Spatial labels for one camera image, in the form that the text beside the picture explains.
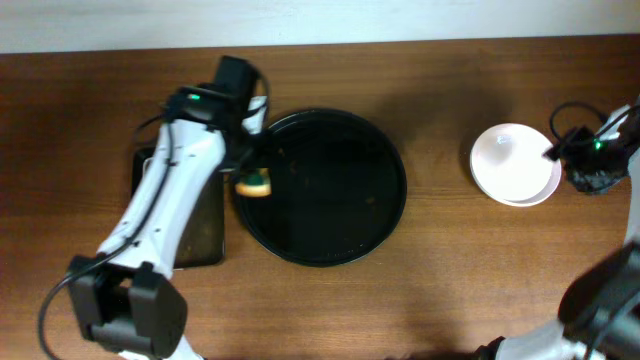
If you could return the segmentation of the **green yellow sponge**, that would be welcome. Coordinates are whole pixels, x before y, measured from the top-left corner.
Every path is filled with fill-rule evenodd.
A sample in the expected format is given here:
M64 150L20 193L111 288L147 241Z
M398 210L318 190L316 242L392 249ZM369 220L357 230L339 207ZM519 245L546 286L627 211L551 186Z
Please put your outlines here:
M241 196L250 198L269 196L272 193L269 170L258 168L241 174L235 184L235 191Z

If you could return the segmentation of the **pinkish white plate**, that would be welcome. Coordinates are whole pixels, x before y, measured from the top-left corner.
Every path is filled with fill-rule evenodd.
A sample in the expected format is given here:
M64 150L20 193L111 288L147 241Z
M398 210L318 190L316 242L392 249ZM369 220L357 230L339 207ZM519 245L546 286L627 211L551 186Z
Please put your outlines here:
M470 152L470 169L490 198L526 207L544 201L559 181L560 163L545 156L551 142L526 125L504 123L485 130Z

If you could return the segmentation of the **cream white plate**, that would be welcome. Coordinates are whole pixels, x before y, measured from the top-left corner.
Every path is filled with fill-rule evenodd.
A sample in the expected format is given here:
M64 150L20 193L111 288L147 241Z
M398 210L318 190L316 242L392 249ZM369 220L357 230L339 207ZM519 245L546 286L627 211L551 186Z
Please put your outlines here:
M527 207L544 201L559 182L560 162L527 151L473 152L471 172L479 188L506 205Z

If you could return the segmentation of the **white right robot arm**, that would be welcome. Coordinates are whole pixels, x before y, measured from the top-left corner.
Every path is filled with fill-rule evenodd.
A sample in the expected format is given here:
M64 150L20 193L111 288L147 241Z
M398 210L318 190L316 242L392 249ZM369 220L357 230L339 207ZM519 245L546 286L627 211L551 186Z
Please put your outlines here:
M601 128L573 128L549 141L515 123L484 131L470 151L470 169L492 199L515 207L546 200L566 178L576 190L600 195L631 180L623 246L577 278L555 320L519 337L479 347L476 359L636 359L639 356L639 107L605 114Z

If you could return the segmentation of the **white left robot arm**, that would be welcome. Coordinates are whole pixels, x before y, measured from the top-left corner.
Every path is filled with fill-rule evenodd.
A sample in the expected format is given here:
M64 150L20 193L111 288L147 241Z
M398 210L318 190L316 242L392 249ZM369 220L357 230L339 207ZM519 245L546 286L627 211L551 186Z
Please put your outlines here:
M255 138L269 96L239 97L198 87L173 94L151 163L95 257L75 257L68 291L80 333L124 359L196 359L184 334L188 306L172 285L183 232L217 173L238 168L230 146Z

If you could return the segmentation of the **round black tray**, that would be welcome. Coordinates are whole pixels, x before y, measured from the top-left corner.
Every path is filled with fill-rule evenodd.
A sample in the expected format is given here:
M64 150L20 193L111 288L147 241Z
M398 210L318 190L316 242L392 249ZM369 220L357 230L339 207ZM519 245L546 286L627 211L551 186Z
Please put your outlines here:
M402 159L371 122L335 109L289 114L269 129L266 197L233 191L251 235L276 256L331 267L379 247L398 225L407 198Z

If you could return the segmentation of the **rectangular black water tray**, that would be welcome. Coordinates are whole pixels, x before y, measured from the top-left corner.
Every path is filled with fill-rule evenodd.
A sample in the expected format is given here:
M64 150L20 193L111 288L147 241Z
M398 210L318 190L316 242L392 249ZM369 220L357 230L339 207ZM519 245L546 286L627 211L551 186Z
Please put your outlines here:
M175 270L214 266L225 257L224 175L215 173L202 188L185 225L174 261Z

